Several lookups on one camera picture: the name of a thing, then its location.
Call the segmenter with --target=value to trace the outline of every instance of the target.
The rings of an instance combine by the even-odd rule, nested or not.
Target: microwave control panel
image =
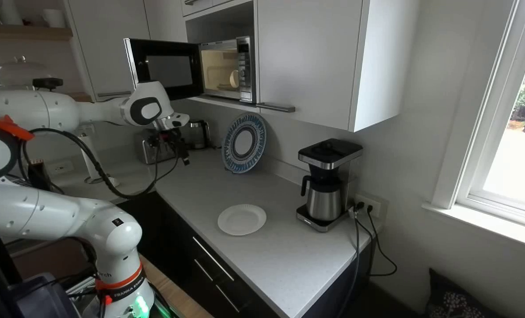
[[[251,37],[237,38],[240,101],[255,102],[254,67]]]

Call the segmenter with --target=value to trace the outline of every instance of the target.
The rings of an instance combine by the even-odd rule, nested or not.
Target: blue patterned plate
[[[229,126],[221,153],[225,167],[233,173],[245,173],[263,155],[266,145],[264,119],[255,113],[244,113]]]

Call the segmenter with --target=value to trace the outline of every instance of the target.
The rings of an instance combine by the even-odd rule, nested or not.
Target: toaster
[[[156,162],[156,148],[151,146],[151,140],[155,139],[157,131],[155,129],[143,129],[133,136],[135,144],[135,153],[137,159],[146,165],[152,165]],[[158,162],[162,162],[175,157],[174,151],[163,140],[158,141]]]

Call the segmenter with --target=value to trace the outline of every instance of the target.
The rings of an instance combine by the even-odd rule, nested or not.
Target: window sill
[[[462,221],[478,229],[497,234],[512,242],[525,246],[525,226],[489,215],[487,213],[454,204],[451,209],[436,207],[430,203],[422,204],[422,208],[437,212],[439,215]]]

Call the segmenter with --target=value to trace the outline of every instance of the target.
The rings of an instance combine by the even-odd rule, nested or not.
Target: dark cabinet
[[[157,193],[119,207],[143,228],[137,246],[152,264],[215,318],[272,318],[278,314]],[[372,248],[361,253],[354,296],[368,282],[364,273]],[[304,318],[336,316],[355,271],[355,262],[306,312]]]

